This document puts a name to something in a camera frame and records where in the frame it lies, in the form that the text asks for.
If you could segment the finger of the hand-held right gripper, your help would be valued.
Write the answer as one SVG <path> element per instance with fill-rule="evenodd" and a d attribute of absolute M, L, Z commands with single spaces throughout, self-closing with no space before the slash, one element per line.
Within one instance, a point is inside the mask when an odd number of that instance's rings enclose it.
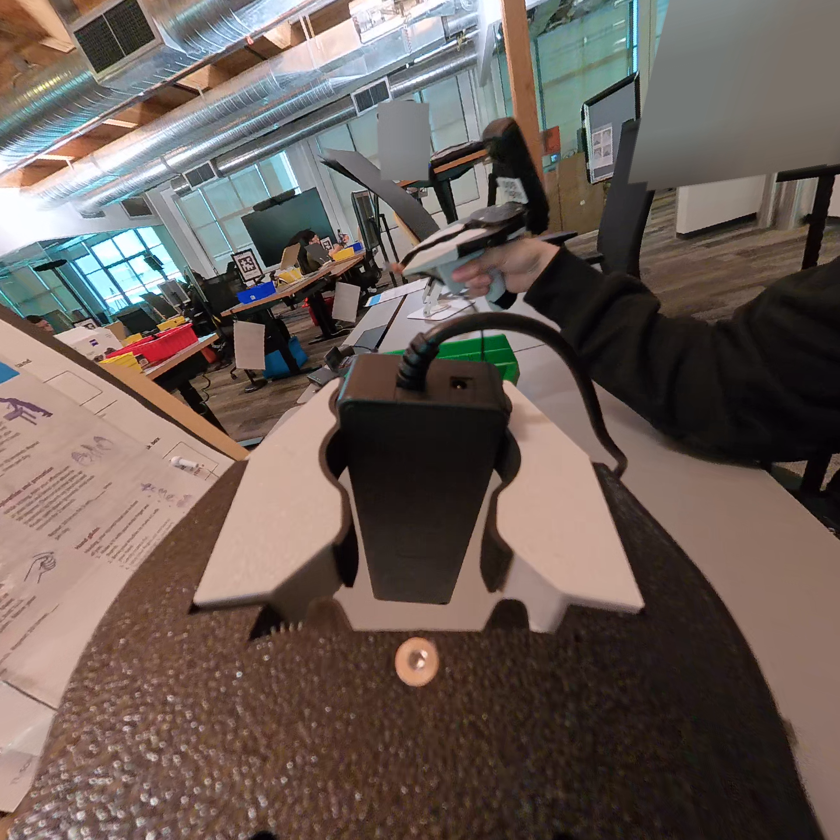
<path fill-rule="evenodd" d="M 476 253 L 460 254 L 457 246 L 433 246 L 407 255 L 401 263 L 404 277 L 431 277 L 447 289 L 465 289 L 463 282 L 454 278 L 457 268 L 476 259 Z"/>
<path fill-rule="evenodd" d="M 452 224 L 420 243 L 420 252 L 453 249 L 456 253 L 475 253 L 489 243 L 489 227 L 475 222 Z"/>

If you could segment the green plastic bin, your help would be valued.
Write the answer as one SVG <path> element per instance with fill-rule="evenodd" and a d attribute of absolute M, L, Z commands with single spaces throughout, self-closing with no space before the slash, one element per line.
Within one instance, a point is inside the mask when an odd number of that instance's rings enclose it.
<path fill-rule="evenodd" d="M 504 335 L 483 332 L 477 338 L 456 336 L 430 342 L 426 331 L 405 350 L 382 356 L 376 365 L 376 380 L 414 394 L 468 396 L 487 389 L 489 368 L 502 381 L 518 380 L 516 355 Z"/>

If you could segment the black power adapter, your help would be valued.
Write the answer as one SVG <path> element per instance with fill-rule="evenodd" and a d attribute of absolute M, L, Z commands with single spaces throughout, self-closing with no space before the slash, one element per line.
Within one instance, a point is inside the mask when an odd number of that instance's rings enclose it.
<path fill-rule="evenodd" d="M 335 409 L 375 599 L 452 599 L 508 431 L 511 403 L 497 367 L 435 359 L 418 391 L 401 387 L 402 358 L 357 357 Z"/>

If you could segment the person's right forearm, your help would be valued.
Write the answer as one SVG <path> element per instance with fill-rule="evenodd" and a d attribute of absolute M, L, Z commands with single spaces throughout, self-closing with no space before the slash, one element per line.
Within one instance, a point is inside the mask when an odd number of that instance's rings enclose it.
<path fill-rule="evenodd" d="M 716 322 L 667 317 L 639 279 L 566 248 L 524 299 L 595 382 L 684 446 L 752 461 L 838 454 L 838 259 Z"/>

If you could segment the white metal laptop stand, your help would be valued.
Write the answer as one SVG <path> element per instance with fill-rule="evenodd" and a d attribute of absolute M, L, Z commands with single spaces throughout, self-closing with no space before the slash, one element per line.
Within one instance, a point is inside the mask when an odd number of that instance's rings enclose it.
<path fill-rule="evenodd" d="M 406 317 L 412 321 L 440 322 L 475 308 L 465 292 L 450 290 L 443 281 L 429 277 L 423 284 L 423 305 Z"/>

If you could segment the black curved panel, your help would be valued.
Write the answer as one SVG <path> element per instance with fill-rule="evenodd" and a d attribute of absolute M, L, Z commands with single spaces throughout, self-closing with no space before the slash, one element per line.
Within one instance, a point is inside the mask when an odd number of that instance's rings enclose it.
<path fill-rule="evenodd" d="M 360 152 L 326 150 L 322 153 L 321 161 L 334 172 L 380 198 L 420 242 L 439 231 L 440 226 L 423 205 L 394 181 L 385 179 L 381 170 Z"/>

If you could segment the computer monitor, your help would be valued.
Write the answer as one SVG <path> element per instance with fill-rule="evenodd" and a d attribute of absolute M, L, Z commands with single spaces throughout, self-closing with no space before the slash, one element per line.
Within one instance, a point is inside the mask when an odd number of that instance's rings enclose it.
<path fill-rule="evenodd" d="M 596 184 L 613 176 L 623 124 L 639 120 L 641 84 L 634 72 L 595 94 L 581 106 L 585 173 Z"/>

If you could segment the long wooden desk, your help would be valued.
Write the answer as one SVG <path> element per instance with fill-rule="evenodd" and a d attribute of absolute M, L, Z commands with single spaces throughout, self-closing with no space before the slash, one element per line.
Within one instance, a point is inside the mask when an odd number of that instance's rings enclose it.
<path fill-rule="evenodd" d="M 327 290 L 334 290 L 335 284 L 342 277 L 362 264 L 366 256 L 367 254 L 362 251 L 347 259 L 332 262 L 309 276 L 290 284 L 287 283 L 278 286 L 273 294 L 265 298 L 250 303 L 239 303 L 223 311 L 222 317 L 245 319 L 246 316 L 256 315 L 262 311 L 269 312 L 280 302 L 284 302 L 290 308 L 291 305 L 298 305 L 304 301 L 308 301 L 311 313 L 321 331 L 321 337 L 311 343 L 319 343 L 342 337 L 350 331 L 348 329 L 340 329 L 337 326 L 331 312 L 327 309 L 323 293 Z"/>
<path fill-rule="evenodd" d="M 202 336 L 198 341 L 179 351 L 170 359 L 148 368 L 144 375 L 166 392 L 179 393 L 196 414 L 224 431 L 214 412 L 192 384 L 193 379 L 207 372 L 209 362 L 203 351 L 218 339 L 219 335 L 216 332 Z"/>

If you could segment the red ribbed bin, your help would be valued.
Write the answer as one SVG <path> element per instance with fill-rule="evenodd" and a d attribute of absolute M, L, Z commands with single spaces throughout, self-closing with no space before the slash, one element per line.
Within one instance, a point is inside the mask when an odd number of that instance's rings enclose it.
<path fill-rule="evenodd" d="M 109 353 L 105 359 L 111 360 L 125 354 L 142 356 L 149 365 L 157 365 L 169 360 L 182 350 L 198 342 L 193 326 L 184 324 L 180 327 L 171 328 L 158 332 L 150 337 L 142 338 L 130 343 L 120 350 Z"/>

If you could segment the white instruction sheet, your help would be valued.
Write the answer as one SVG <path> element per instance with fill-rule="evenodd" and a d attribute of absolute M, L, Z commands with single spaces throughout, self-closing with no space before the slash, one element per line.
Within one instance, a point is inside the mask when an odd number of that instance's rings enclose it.
<path fill-rule="evenodd" d="M 97 365 L 2 321 L 2 727 L 52 711 L 130 576 L 234 461 Z"/>

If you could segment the white cardboard box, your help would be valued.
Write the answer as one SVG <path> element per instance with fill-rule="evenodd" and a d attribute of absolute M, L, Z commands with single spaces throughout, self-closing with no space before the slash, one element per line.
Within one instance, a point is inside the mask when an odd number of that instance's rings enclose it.
<path fill-rule="evenodd" d="M 54 338 L 94 362 L 123 350 L 121 340 L 107 327 L 79 326 L 57 333 Z"/>

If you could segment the black framed board stand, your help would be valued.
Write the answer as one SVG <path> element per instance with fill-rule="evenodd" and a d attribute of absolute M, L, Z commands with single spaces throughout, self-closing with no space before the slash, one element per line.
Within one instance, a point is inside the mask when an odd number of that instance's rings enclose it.
<path fill-rule="evenodd" d="M 835 178 L 839 175 L 839 164 L 805 167 L 792 171 L 782 171 L 775 176 L 776 183 L 798 182 L 816 179 L 815 194 L 810 213 L 801 270 L 809 270 L 817 265 L 822 249 L 823 236 L 828 218 Z"/>

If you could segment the ceiling air vent box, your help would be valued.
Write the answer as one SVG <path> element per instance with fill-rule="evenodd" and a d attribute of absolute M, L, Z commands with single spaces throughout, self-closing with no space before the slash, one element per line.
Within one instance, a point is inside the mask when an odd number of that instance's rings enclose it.
<path fill-rule="evenodd" d="M 164 44 L 159 26 L 141 1 L 108 1 L 79 17 L 70 37 L 97 82 L 131 67 Z"/>

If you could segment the wooden post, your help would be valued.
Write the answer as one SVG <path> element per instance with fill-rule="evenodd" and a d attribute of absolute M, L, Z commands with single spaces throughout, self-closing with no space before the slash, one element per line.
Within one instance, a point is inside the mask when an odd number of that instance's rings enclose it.
<path fill-rule="evenodd" d="M 501 1 L 500 11 L 513 118 L 518 123 L 538 178 L 543 182 L 542 140 L 526 3 Z"/>

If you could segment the silver round ventilation duct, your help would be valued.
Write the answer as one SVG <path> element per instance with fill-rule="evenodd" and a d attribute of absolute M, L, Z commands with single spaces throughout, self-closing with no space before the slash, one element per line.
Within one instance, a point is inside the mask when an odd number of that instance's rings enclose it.
<path fill-rule="evenodd" d="M 402 59 L 374 67 L 364 59 L 352 59 L 331 70 L 294 70 L 278 56 L 216 87 L 203 100 L 182 105 L 25 188 L 21 196 L 57 206 L 146 165 L 162 164 L 166 169 L 170 154 L 185 151 L 187 158 L 202 158 L 244 138 L 248 131 L 277 125 L 404 63 Z"/>

